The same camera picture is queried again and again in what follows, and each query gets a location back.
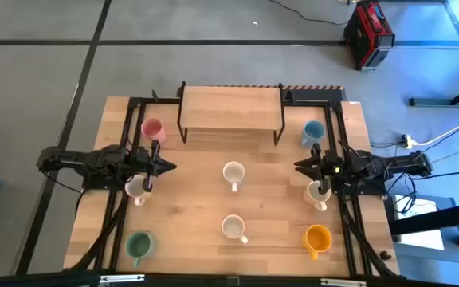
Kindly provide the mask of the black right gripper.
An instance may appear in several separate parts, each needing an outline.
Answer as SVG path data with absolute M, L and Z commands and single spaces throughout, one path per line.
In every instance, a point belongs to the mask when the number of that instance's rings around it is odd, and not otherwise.
M 311 156 L 294 163 L 295 170 L 310 180 L 318 181 L 320 195 L 328 193 L 330 188 L 330 178 L 338 176 L 342 172 L 343 159 L 339 157 L 336 149 L 329 149 L 322 155 L 319 143 L 314 143 L 311 148 Z

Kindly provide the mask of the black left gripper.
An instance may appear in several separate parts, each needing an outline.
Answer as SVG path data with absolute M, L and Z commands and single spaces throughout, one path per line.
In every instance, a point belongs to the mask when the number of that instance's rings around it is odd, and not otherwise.
M 152 176 L 155 176 L 156 158 L 159 154 L 160 143 L 158 140 L 151 141 L 151 150 L 148 151 L 145 147 L 138 147 L 137 150 L 131 153 L 130 166 L 131 176 L 129 179 L 134 179 L 137 175 L 145 174 L 142 183 L 142 188 L 145 191 L 152 191 Z M 177 166 L 165 159 L 158 158 L 158 176 L 176 169 Z

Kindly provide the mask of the orange floral patterned mug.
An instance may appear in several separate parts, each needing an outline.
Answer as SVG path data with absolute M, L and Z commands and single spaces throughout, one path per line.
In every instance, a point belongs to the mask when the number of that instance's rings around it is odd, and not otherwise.
M 319 211 L 325 211 L 327 201 L 332 195 L 332 190 L 325 187 L 320 181 L 311 181 L 304 192 L 304 200 Z

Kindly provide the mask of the light blue mug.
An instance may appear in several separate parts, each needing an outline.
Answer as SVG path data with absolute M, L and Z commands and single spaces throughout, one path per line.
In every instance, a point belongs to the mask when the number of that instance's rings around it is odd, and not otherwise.
M 300 134 L 300 145 L 302 147 L 311 148 L 317 144 L 325 136 L 325 127 L 322 123 L 316 120 L 308 121 Z

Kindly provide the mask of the yellow circle patterned mug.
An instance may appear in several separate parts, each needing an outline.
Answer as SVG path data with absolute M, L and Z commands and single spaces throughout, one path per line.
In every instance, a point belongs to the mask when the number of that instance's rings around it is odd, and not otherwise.
M 146 177 L 143 175 L 133 175 L 125 183 L 125 192 L 134 199 L 136 206 L 142 206 L 147 199 L 151 197 L 151 192 L 144 188 Z

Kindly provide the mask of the pink mug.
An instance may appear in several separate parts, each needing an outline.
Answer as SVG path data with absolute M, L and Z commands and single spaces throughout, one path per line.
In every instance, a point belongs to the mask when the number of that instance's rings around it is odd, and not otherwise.
M 162 143 L 166 139 L 163 123 L 156 118 L 145 120 L 141 124 L 141 132 L 149 140 L 158 140 Z

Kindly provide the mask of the blue geometric patterned mug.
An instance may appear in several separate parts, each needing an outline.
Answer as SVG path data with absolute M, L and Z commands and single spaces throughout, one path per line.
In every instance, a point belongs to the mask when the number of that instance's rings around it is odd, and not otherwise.
M 232 192 L 237 192 L 238 185 L 245 177 L 245 168 L 241 163 L 231 161 L 223 167 L 222 174 L 225 180 L 231 184 Z

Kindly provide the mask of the green mug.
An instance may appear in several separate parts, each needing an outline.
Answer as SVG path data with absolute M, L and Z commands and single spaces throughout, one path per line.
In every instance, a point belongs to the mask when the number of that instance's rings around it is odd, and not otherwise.
M 151 257 L 156 250 L 155 237 L 148 231 L 138 231 L 132 234 L 125 246 L 126 254 L 133 260 L 133 266 L 137 268 L 144 258 Z

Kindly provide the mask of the yellow diamond patterned mug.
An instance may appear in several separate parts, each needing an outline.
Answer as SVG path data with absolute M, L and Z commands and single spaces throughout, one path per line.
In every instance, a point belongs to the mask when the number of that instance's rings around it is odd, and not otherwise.
M 236 239 L 246 245 L 249 239 L 245 236 L 245 221 L 236 214 L 230 214 L 222 220 L 222 233 L 229 239 Z

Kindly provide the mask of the wooden shelf with black legs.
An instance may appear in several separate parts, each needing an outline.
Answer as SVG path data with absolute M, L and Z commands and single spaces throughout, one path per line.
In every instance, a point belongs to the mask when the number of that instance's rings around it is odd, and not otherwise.
M 177 91 L 177 126 L 182 141 L 188 130 L 271 131 L 278 144 L 285 129 L 284 86 L 187 85 Z

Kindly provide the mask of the white sheet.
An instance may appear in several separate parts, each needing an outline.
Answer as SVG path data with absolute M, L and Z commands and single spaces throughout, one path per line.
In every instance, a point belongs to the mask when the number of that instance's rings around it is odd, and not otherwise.
M 428 199 L 412 199 L 410 196 L 405 195 L 393 196 L 393 212 L 395 219 L 409 218 L 438 210 L 439 208 L 435 201 Z M 397 235 L 396 242 L 433 250 L 445 249 L 440 230 L 428 230 L 412 234 Z

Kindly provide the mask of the black desk beam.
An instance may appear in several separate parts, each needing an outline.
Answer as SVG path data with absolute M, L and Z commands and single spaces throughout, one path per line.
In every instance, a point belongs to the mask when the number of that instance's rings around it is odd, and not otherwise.
M 412 234 L 453 226 L 459 226 L 459 206 L 396 220 L 390 224 L 390 232 Z

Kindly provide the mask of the red and black toolbox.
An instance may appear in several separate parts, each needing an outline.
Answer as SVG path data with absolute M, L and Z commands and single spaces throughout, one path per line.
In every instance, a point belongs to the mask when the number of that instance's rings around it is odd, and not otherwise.
M 343 30 L 355 69 L 375 70 L 395 44 L 395 34 L 376 0 L 357 2 Z

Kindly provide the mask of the black crossbar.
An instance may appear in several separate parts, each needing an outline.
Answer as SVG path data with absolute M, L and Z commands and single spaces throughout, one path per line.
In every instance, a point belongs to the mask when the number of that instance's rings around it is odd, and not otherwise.
M 62 271 L 58 273 L 36 273 L 0 277 L 0 287 L 80 287 L 86 285 L 107 285 L 108 287 L 327 287 L 320 285 L 321 278 L 328 277 L 281 277 L 281 276 L 239 276 L 239 275 L 178 275 L 161 273 L 144 274 L 144 281 L 100 284 L 106 271 Z M 375 277 L 359 275 L 351 278 L 335 278 L 365 281 L 367 287 L 459 287 L 459 285 L 413 281 L 403 277 Z

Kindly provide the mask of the black metal table frame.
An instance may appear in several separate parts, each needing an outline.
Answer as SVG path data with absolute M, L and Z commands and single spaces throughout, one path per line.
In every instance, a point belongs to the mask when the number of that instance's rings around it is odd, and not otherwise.
M 124 224 L 108 238 L 103 268 L 118 272 L 224 274 L 299 277 L 348 277 L 349 264 L 362 273 L 358 245 L 345 246 L 336 197 L 318 211 L 304 200 L 308 178 L 294 163 L 309 155 L 299 144 L 309 120 L 337 128 L 337 113 L 325 107 L 287 107 L 286 127 L 278 144 L 270 132 L 209 132 L 190 130 L 182 141 L 174 104 L 147 104 L 134 111 L 145 119 L 160 119 L 167 138 L 164 159 L 177 168 L 158 177 L 152 196 L 142 205 L 129 203 Z M 232 192 L 222 174 L 231 161 L 241 163 L 245 177 Z M 244 245 L 222 233 L 222 220 L 236 214 L 245 221 Z M 332 235 L 328 251 L 310 258 L 302 235 L 312 225 L 326 226 Z M 128 238 L 150 232 L 155 253 L 139 266 L 127 256 Z

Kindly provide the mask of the silver metal bracket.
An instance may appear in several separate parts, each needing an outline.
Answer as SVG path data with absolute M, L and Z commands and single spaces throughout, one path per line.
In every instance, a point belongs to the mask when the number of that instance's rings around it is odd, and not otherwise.
M 321 278 L 320 285 L 327 287 L 367 287 L 367 283 L 365 281 L 354 281 L 335 278 Z
M 135 281 L 144 281 L 144 274 L 124 274 L 124 275 L 102 275 L 100 277 L 100 284 L 112 284 L 112 283 L 125 283 L 125 282 L 135 282 Z

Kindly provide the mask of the grey metal desk frame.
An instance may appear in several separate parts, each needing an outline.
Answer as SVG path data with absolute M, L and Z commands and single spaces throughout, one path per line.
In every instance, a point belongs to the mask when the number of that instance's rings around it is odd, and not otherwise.
M 399 4 L 394 28 L 397 46 L 459 49 L 459 0 L 395 0 Z M 413 97 L 414 107 L 459 107 L 459 93 L 449 98 Z

